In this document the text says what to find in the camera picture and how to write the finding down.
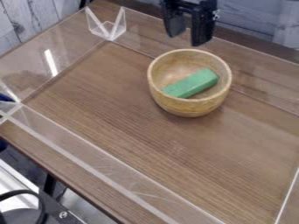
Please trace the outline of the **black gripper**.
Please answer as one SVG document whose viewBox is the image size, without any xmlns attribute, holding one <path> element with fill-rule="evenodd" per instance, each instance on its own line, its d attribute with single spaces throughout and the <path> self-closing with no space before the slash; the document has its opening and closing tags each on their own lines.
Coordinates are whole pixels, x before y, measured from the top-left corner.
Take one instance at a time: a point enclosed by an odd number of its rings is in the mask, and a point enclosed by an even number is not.
<svg viewBox="0 0 299 224">
<path fill-rule="evenodd" d="M 213 35 L 219 17 L 217 0 L 160 0 L 167 35 L 175 38 L 185 31 L 184 13 L 191 14 L 191 45 L 205 44 Z"/>
</svg>

